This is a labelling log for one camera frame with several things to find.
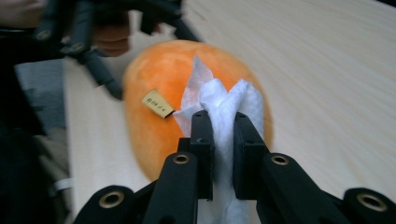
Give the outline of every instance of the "human hand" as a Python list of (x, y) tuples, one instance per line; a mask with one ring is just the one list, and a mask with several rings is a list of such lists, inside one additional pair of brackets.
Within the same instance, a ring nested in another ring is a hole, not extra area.
[[(0, 0), (0, 27), (37, 27), (46, 4), (47, 0)], [(92, 43), (105, 55), (117, 57), (129, 50), (130, 35), (129, 15), (123, 12), (115, 23), (95, 24)]]
[(104, 54), (112, 57), (120, 56), (130, 48), (129, 36), (131, 28), (128, 12), (120, 15), (113, 24), (96, 24), (93, 27), (93, 44)]

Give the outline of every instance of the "white tissue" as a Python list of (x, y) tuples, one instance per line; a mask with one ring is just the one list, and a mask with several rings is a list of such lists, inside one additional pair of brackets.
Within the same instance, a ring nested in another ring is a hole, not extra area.
[(194, 57), (181, 109), (173, 114), (186, 137), (191, 134), (191, 116), (203, 109), (212, 123), (216, 150), (213, 202), (198, 202), (198, 222), (251, 223), (248, 202), (237, 200), (233, 191), (233, 120), (236, 112), (246, 114), (263, 137), (262, 96), (243, 79), (227, 92), (221, 80), (213, 78), (210, 69)]

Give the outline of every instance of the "paper tag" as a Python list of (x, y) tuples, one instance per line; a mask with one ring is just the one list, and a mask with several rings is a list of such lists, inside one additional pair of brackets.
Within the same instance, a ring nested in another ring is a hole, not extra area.
[(163, 99), (157, 90), (149, 91), (148, 94), (143, 98), (142, 103), (163, 119), (175, 111), (175, 109), (170, 106), (165, 101), (165, 99)]

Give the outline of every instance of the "light wooden surface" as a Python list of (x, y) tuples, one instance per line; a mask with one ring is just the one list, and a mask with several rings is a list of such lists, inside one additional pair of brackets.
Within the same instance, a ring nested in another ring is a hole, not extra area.
[[(185, 9), (205, 42), (259, 77), (273, 151), (292, 156), (337, 197), (366, 187), (396, 202), (394, 7), (369, 0), (188, 0)], [(171, 39), (169, 32), (135, 31), (134, 49), (108, 65), (121, 77), (136, 54)], [(65, 70), (76, 214), (103, 187), (138, 190), (148, 181), (130, 149), (123, 103), (95, 89), (74, 63), (65, 61)]]

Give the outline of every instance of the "gray floor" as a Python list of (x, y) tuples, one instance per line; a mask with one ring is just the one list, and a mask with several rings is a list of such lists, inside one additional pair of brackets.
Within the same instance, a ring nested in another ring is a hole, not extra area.
[(24, 63), (16, 69), (22, 88), (44, 129), (65, 127), (62, 60)]

